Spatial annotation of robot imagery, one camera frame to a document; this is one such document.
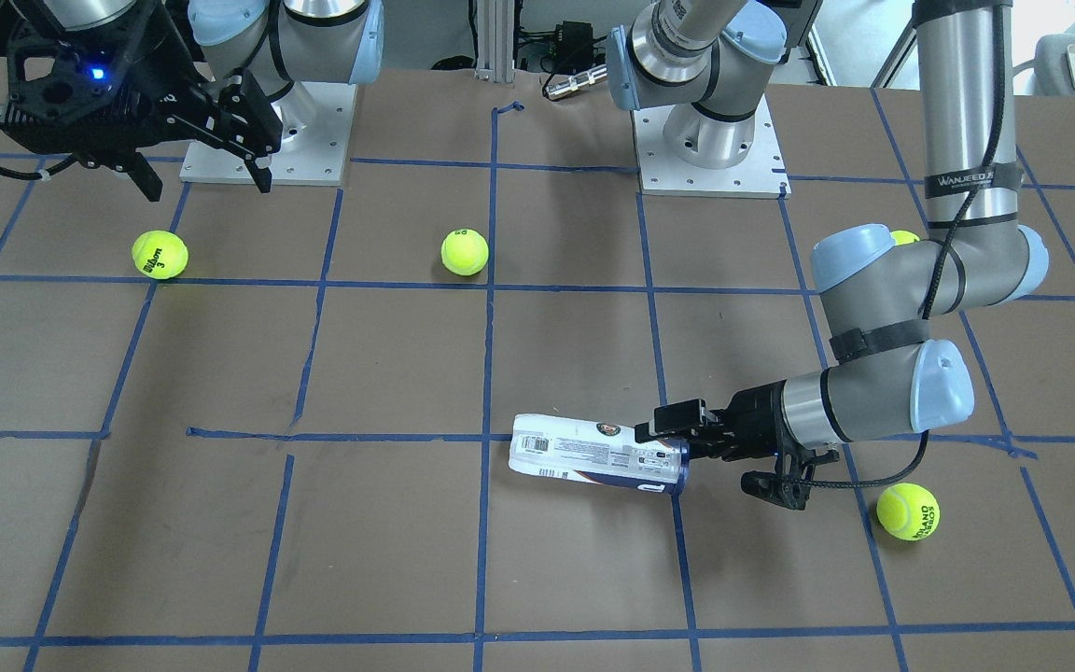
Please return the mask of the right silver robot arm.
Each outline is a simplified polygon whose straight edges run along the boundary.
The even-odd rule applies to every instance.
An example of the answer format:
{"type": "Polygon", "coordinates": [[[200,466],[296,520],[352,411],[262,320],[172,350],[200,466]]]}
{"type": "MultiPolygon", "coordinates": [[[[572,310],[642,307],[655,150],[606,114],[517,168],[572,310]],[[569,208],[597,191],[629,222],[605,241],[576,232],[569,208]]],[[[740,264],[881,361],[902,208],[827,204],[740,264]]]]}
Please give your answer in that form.
{"type": "Polygon", "coordinates": [[[19,1],[0,128],[22,147],[161,178],[141,149],[188,142],[190,183],[336,187],[359,85],[379,76],[379,1],[192,1],[198,71],[162,1],[19,1]]]}

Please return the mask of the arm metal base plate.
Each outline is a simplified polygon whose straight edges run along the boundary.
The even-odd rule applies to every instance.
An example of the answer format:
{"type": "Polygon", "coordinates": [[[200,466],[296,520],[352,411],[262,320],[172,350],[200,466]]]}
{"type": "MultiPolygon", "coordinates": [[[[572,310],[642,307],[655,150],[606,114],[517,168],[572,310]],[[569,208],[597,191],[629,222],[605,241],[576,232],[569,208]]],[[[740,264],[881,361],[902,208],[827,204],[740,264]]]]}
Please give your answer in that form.
{"type": "MultiPolygon", "coordinates": [[[[357,85],[345,82],[296,82],[273,103],[283,135],[280,152],[264,165],[274,186],[339,187],[342,183],[356,111],[357,85]]],[[[189,183],[244,184],[253,178],[238,158],[192,142],[180,170],[189,183]]]]}
{"type": "Polygon", "coordinates": [[[766,99],[751,118],[706,118],[691,104],[632,112],[641,190],[649,195],[790,195],[788,172],[766,99]]]}

